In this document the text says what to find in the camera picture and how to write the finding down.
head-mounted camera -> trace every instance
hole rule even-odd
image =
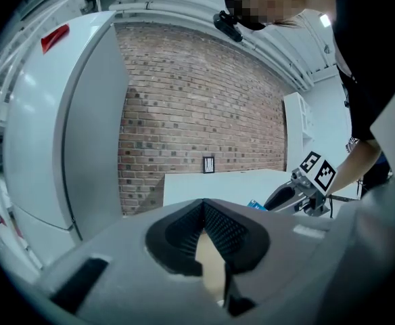
[[[250,30],[262,30],[265,28],[265,25],[252,21],[251,16],[243,14],[241,0],[225,0],[225,4],[229,13],[220,11],[220,13],[214,14],[212,19],[214,26],[235,42],[243,40],[243,35],[235,26],[237,23]]]

